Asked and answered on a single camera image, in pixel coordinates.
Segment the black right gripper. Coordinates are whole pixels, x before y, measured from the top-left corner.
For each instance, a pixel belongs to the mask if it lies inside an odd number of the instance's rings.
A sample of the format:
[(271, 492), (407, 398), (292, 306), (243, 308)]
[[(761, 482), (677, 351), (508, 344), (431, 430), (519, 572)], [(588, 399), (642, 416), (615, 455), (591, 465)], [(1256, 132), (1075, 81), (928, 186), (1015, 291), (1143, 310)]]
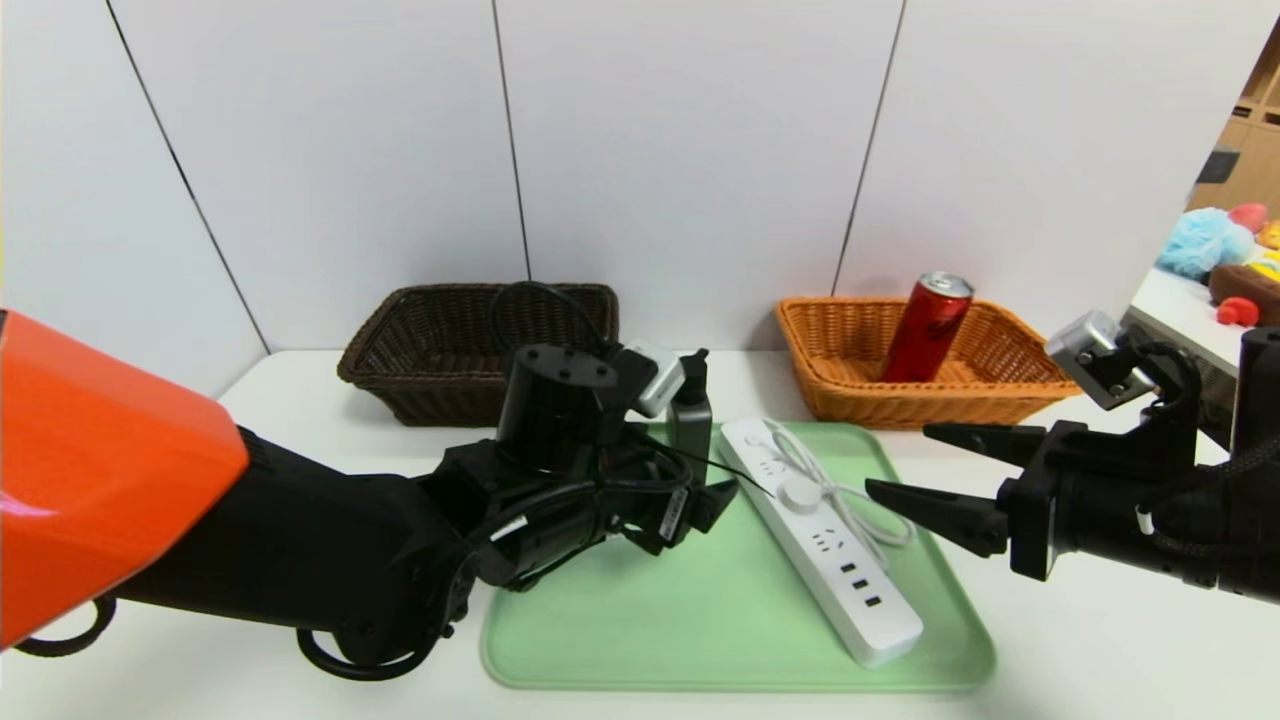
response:
[(1124, 433), (1079, 421), (1043, 427), (929, 423), (923, 436), (1025, 468), (992, 498), (867, 479), (879, 506), (929, 533), (1038, 582), (1065, 553), (1087, 553), (1175, 577), (1185, 566), (1143, 536), (1135, 506), (1196, 465), (1197, 429), (1149, 420)]

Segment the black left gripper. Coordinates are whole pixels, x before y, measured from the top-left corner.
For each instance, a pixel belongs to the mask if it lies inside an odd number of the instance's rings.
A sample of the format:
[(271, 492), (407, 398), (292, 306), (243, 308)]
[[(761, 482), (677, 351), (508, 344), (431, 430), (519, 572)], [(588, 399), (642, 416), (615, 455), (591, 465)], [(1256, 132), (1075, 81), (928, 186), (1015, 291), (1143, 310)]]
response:
[(620, 516), (620, 536), (650, 556), (659, 556), (684, 541), (689, 525), (707, 534), (739, 492), (733, 479), (700, 488), (628, 495)]

